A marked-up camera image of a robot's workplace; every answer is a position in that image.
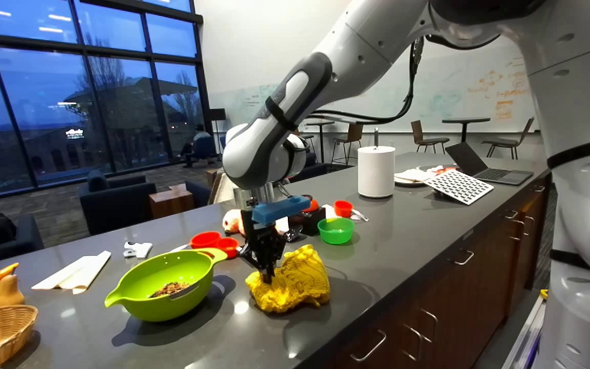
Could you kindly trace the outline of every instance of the paper towel roll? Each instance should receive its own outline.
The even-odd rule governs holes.
[[[367,145],[358,150],[358,195],[391,198],[394,173],[394,148]]]

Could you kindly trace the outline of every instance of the white wall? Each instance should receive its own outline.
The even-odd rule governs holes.
[[[323,39],[348,0],[195,0],[195,5],[205,19],[200,41],[210,107],[223,107],[231,123],[242,123],[254,119],[272,86]],[[334,103],[329,110],[392,116],[406,92],[408,51],[368,92]],[[525,63],[511,41],[497,39],[476,51],[426,44],[412,111],[379,131],[408,134],[410,122],[421,119],[426,131],[455,138],[458,127],[443,125],[440,119],[465,116],[492,118],[487,125],[468,127],[470,134],[511,134],[535,118]],[[520,159],[536,159],[536,150],[520,153]]]

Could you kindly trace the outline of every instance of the gray countertop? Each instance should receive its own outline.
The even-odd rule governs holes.
[[[408,154],[398,159],[394,170],[429,164],[450,161]],[[490,161],[490,164],[536,174],[544,170],[541,163]],[[138,263],[123,259],[125,239],[153,243],[151,256],[168,252],[200,230],[221,230],[219,221],[231,203],[210,206],[10,259],[20,263],[15,276],[27,302],[38,307],[36,337],[11,365],[297,368],[525,186],[495,184],[470,207],[436,199],[427,186],[394,186],[391,199],[363,199],[356,195],[356,169],[295,182],[288,190],[313,195],[320,203],[349,199],[371,219],[356,221],[349,246],[325,246],[317,239],[287,246],[315,246],[331,282],[327,306],[301,307],[285,316],[258,312],[244,286],[252,270],[239,259],[219,263],[208,297],[173,323],[140,324],[123,307],[103,306],[119,277]],[[77,256],[99,251],[110,251],[112,256],[86,294],[31,289]]]

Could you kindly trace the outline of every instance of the cable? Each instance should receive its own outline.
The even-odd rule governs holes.
[[[412,44],[412,50],[410,50],[410,90],[403,99],[401,110],[394,116],[373,118],[373,116],[358,116],[358,114],[348,114],[348,111],[315,110],[309,118],[336,119],[336,116],[339,116],[339,118],[349,118],[349,119],[363,119],[363,122],[352,122],[358,125],[384,125],[384,123],[391,123],[391,122],[403,118],[412,110],[412,103],[413,103],[413,82],[416,82],[417,67],[421,60],[421,50],[423,50],[423,37],[420,37]]]

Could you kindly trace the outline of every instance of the lime green bowl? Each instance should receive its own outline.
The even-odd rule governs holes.
[[[317,221],[320,239],[325,244],[342,246],[352,243],[354,221],[346,217],[331,217]]]
[[[144,323],[173,321],[196,307],[213,284],[213,265],[225,261],[221,251],[181,251],[158,255],[126,271],[106,295],[105,306],[120,303],[132,319]],[[168,284],[187,286],[176,295],[151,297]]]

